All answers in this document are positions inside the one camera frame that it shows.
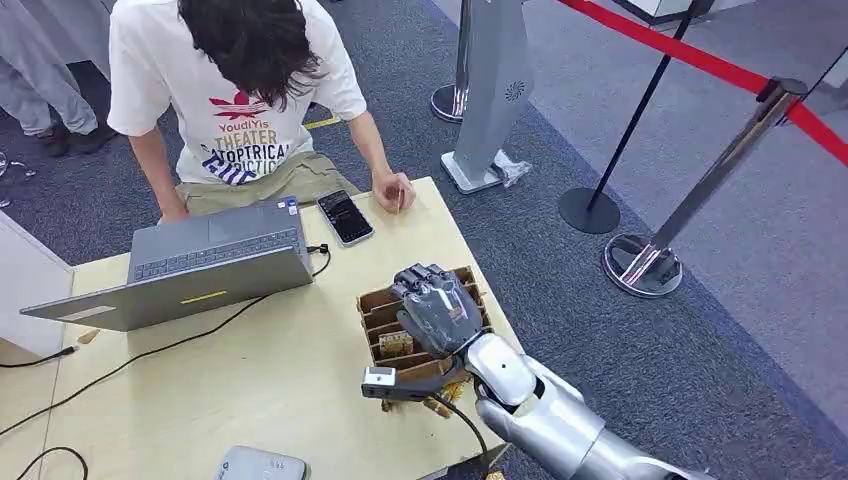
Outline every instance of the black shoe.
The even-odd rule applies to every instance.
[[[109,125],[100,122],[97,128],[86,135],[80,133],[71,134],[74,149],[82,153],[94,153],[100,150],[100,147],[109,143],[109,140],[115,138],[118,132],[112,130]]]
[[[61,157],[71,148],[69,137],[71,132],[64,125],[50,127],[37,135],[38,141],[48,157]]]

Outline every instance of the yellow sticker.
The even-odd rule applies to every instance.
[[[187,304],[187,303],[199,302],[199,301],[201,301],[201,300],[206,300],[206,299],[208,299],[208,298],[217,297],[217,296],[223,295],[223,294],[225,294],[225,293],[227,293],[227,291],[226,291],[226,290],[221,290],[220,292],[215,292],[215,293],[207,293],[206,295],[201,295],[201,296],[199,296],[199,297],[187,298],[187,299],[183,300],[183,301],[182,301],[182,302],[180,302],[180,303],[181,303],[181,304],[183,304],[183,305],[185,305],[185,304]]]
[[[312,130],[314,128],[326,127],[327,125],[332,125],[334,123],[341,122],[342,119],[333,115],[332,118],[328,118],[326,120],[319,120],[317,122],[306,123],[303,126],[306,127],[307,130]]]

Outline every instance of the wooden box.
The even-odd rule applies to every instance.
[[[480,309],[483,316],[483,326],[491,328],[489,316],[483,306],[482,295],[474,280],[471,268],[462,267],[453,270],[463,287],[471,294],[471,298]],[[383,358],[380,353],[380,335],[404,331],[398,323],[395,315],[403,309],[403,302],[392,295],[388,288],[360,295],[357,298],[357,309],[362,318],[362,329],[365,333],[365,341],[371,351],[371,360],[378,367],[393,367],[397,369],[399,381],[418,380],[442,375],[451,366],[451,360],[436,360],[424,351],[421,345],[413,342],[412,353],[399,357]],[[465,371],[457,374],[449,383],[464,381],[468,378]],[[388,410],[388,405],[383,402],[383,410]]]

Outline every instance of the laptop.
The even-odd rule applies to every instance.
[[[21,310],[127,332],[312,283],[294,197],[133,235],[127,284]]]

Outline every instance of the white t-shirt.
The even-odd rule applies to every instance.
[[[240,92],[194,48],[177,0],[119,0],[109,38],[109,125],[124,135],[144,135],[173,105],[185,141],[177,162],[183,182],[240,185],[273,172],[293,153],[312,150],[302,126],[310,102],[343,120],[359,116],[366,105],[333,19],[317,0],[300,4],[324,76],[305,80],[314,88],[289,96],[280,112]]]

